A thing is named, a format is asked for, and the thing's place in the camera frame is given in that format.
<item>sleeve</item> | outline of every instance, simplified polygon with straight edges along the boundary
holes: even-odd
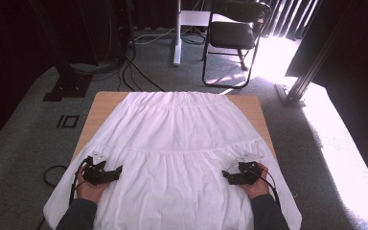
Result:
[[[285,217],[270,194],[251,199],[255,230],[289,229]]]
[[[92,230],[97,208],[98,205],[90,200],[74,199],[56,230]]]

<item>hand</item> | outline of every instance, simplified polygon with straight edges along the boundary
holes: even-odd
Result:
[[[265,179],[267,177],[268,168],[261,163],[258,163],[258,165],[262,170],[262,178]],[[261,179],[258,179],[253,185],[242,184],[240,187],[247,192],[250,198],[268,194],[268,185]]]
[[[77,188],[77,197],[88,199],[96,204],[100,202],[101,196],[103,195],[104,190],[109,185],[109,183],[99,184],[97,186],[85,181],[82,177],[82,173],[85,170],[85,167],[82,167],[77,175],[77,180],[79,181],[79,187]]]

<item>sunlit floor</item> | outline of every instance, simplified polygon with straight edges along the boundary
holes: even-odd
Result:
[[[299,43],[278,37],[261,42],[254,76],[291,87],[296,78],[285,78],[285,73]],[[321,148],[347,216],[353,226],[368,228],[368,169],[348,129],[325,88],[312,83],[303,100],[306,106],[302,110]]]

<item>white fabric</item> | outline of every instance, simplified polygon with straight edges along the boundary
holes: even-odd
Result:
[[[129,93],[71,163],[44,207],[55,228],[68,208],[80,162],[104,155],[106,171],[123,165],[104,191],[95,229],[253,229],[246,193],[222,170],[258,160],[274,177],[291,229],[302,217],[265,141],[226,96]]]

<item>black folding chair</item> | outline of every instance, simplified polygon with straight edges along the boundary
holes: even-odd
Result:
[[[235,0],[217,0],[212,7],[207,37],[205,40],[204,52],[202,56],[202,81],[204,84],[223,88],[244,88],[249,84],[252,66],[259,47],[261,32],[265,23],[269,20],[271,14],[270,7],[265,3],[235,1]],[[230,21],[213,21],[216,15],[221,15],[230,19]],[[209,45],[215,48],[234,49],[237,54],[209,52]],[[228,85],[220,83],[210,83],[205,79],[205,69],[208,54],[239,56],[241,59],[241,69],[247,70],[244,65],[244,58],[250,50],[254,49],[253,58],[249,69],[246,82],[242,85]]]

